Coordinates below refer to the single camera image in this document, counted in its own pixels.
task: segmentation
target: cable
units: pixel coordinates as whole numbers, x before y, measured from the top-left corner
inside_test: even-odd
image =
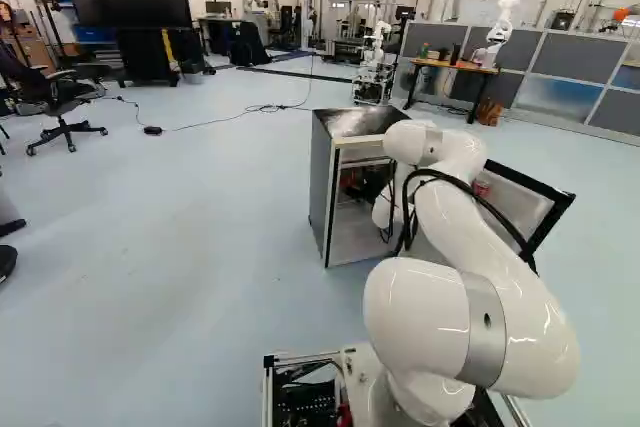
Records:
[[[536,269],[536,264],[535,264],[535,259],[533,258],[533,253],[530,251],[530,247],[527,244],[527,241],[524,239],[524,237],[522,236],[522,234],[520,234],[520,232],[518,231],[518,229],[515,228],[515,226],[500,212],[498,211],[493,205],[491,205],[489,202],[487,202],[484,198],[480,197],[478,194],[476,194],[473,189],[465,182],[463,182],[462,180],[458,179],[457,177],[453,177],[452,175],[449,174],[445,174],[444,172],[440,172],[439,170],[433,170],[433,169],[417,169],[413,172],[411,172],[407,178],[405,179],[404,183],[402,184],[402,218],[403,218],[403,226],[402,226],[402,232],[400,234],[400,238],[398,240],[398,245],[396,246],[396,250],[394,251],[394,254],[397,256],[400,253],[400,250],[402,249],[402,245],[405,245],[405,249],[409,250],[411,248],[411,243],[413,242],[413,237],[415,237],[415,234],[417,232],[417,218],[415,217],[416,214],[416,208],[414,207],[413,209],[413,219],[410,218],[409,216],[409,196],[408,196],[408,187],[409,187],[409,182],[414,179],[415,177],[418,176],[430,176],[432,177],[429,180],[426,180],[424,182],[421,182],[420,185],[413,191],[413,196],[415,196],[416,192],[418,191],[418,189],[420,189],[421,187],[423,187],[424,185],[430,183],[430,182],[434,182],[436,180],[444,180],[445,182],[448,182],[456,187],[458,187],[460,190],[462,190],[463,192],[467,193],[468,195],[470,195],[472,198],[474,198],[480,205],[482,205],[485,209],[487,209],[487,211],[489,211],[489,213],[491,213],[491,215],[493,215],[496,220],[498,220],[498,222],[500,222],[500,224],[502,224],[502,226],[507,230],[507,232],[509,233],[509,235],[511,235],[511,237],[513,237],[513,239],[516,241],[516,243],[518,244],[518,246],[521,249],[520,252],[520,258],[522,260],[524,260],[525,262],[527,262],[527,264],[529,264],[529,267],[531,268],[531,270],[533,270],[533,272],[537,275],[538,271]],[[411,222],[412,220],[414,222],[416,222],[416,224],[413,225],[413,228],[411,227]]]
[[[189,125],[183,125],[182,127],[177,127],[175,129],[162,129],[165,132],[179,132],[181,130],[186,130],[186,129],[192,129],[194,127],[201,127],[204,125],[210,125],[210,124],[217,124],[219,122],[228,122],[230,120],[235,120],[238,119],[244,115],[247,114],[253,114],[253,113],[261,113],[261,114],[274,114],[283,110],[305,110],[305,111],[311,111],[313,109],[307,109],[302,107],[304,104],[307,103],[307,101],[309,100],[309,97],[311,96],[311,86],[313,83],[313,60],[314,60],[315,54],[311,55],[311,68],[309,69],[309,83],[308,83],[308,87],[307,87],[307,94],[305,95],[304,99],[301,102],[298,102],[297,104],[293,104],[293,105],[285,105],[285,104],[257,104],[257,105],[250,105],[249,107],[245,107],[244,110],[242,112],[240,112],[237,115],[232,115],[231,117],[223,117],[221,119],[212,119],[212,120],[207,120],[205,122],[198,122],[196,124],[189,124]],[[126,100],[124,99],[121,95],[118,95],[116,97],[100,97],[100,99],[107,99],[107,100],[117,100],[119,102],[123,102],[125,104],[132,104],[135,109],[136,109],[136,122],[138,123],[138,125],[140,125],[141,127],[152,127],[149,124],[145,124],[144,122],[142,122],[140,120],[140,105],[137,102],[134,102],[132,100]]]

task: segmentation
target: black office chair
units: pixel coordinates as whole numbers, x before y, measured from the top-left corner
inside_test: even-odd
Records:
[[[7,10],[8,15],[12,16],[11,7],[0,2],[0,14],[6,14]],[[3,17],[3,23],[10,24],[9,27],[14,29],[12,20]],[[69,152],[75,152],[76,146],[71,139],[71,132],[100,132],[101,135],[109,133],[104,127],[91,127],[89,121],[86,120],[77,124],[67,124],[62,118],[63,114],[71,112],[77,106],[87,104],[91,99],[104,95],[104,88],[99,83],[92,85],[77,81],[80,68],[93,69],[89,78],[94,80],[98,80],[110,71],[110,68],[104,64],[82,64],[78,66],[78,69],[62,70],[45,76],[39,67],[28,67],[20,62],[9,46],[0,42],[0,73],[4,78],[19,84],[19,88],[12,92],[15,100],[26,103],[42,103],[43,113],[50,117],[57,117],[60,124],[54,129],[43,130],[40,134],[40,140],[27,146],[27,155],[35,155],[36,147],[47,144],[61,135],[64,135],[67,140]]]

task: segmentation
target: white robot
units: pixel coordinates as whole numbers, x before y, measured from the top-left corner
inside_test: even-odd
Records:
[[[403,218],[401,186],[416,167],[470,184],[487,160],[477,137],[425,121],[392,125],[383,145],[398,165],[374,205],[380,228]],[[356,427],[447,426],[467,410],[475,385],[548,399],[578,373],[578,342],[558,301],[472,197],[440,179],[421,185],[430,178],[407,184],[419,224],[411,249],[367,279],[364,320],[379,375],[353,412]]]
[[[351,95],[356,103],[370,105],[385,104],[393,88],[393,65],[384,63],[382,42],[391,26],[379,20],[373,35],[365,36],[362,46],[362,61],[358,74],[351,82]]]
[[[496,55],[504,44],[509,41],[513,25],[511,25],[511,13],[520,0],[499,0],[500,17],[493,28],[487,34],[487,42],[491,45],[477,49],[471,56],[471,62],[475,62],[482,67],[489,69],[494,66]]]
[[[365,46],[362,52],[362,62],[360,65],[366,67],[377,67],[384,60],[384,51],[382,50],[382,41],[384,35],[391,32],[391,26],[386,22],[379,20],[373,35],[365,36],[365,41],[370,41],[370,46]]]

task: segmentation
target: wooden desk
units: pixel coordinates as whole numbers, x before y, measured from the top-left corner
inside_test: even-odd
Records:
[[[484,91],[487,88],[487,84],[489,83],[489,79],[500,73],[500,69],[496,68],[484,68],[480,67],[473,62],[468,62],[466,60],[459,60],[455,65],[451,65],[448,60],[435,60],[435,59],[411,59],[410,61],[414,66],[413,77],[411,79],[411,88],[409,89],[409,97],[407,98],[407,103],[404,104],[403,110],[407,110],[411,108],[411,103],[413,102],[413,92],[416,89],[416,83],[418,82],[418,75],[420,74],[420,70],[423,67],[441,67],[446,69],[456,69],[464,72],[477,72],[482,75],[482,85],[480,86],[480,91],[478,92],[478,96],[476,97],[476,101],[473,103],[473,107],[467,116],[467,124],[473,124],[473,121],[476,118],[476,112],[478,111],[478,107],[480,106],[480,102],[482,101],[482,97],[484,95]]]

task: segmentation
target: cardboard box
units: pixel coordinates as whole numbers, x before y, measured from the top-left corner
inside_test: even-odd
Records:
[[[18,47],[16,41],[13,39],[9,39],[5,40],[5,43],[11,46],[20,62],[26,64],[24,58],[22,57],[22,53],[20,52],[20,47]],[[45,75],[52,74],[56,71],[55,67],[53,66],[53,61],[49,56],[49,51],[44,45],[44,42],[42,42],[41,40],[20,39],[20,44],[22,45],[24,53],[29,57],[29,62],[31,62],[31,65],[46,65],[47,68],[43,71]]]
[[[64,48],[65,55],[69,57],[76,57],[84,53],[84,49],[80,44],[62,44],[62,47]]]

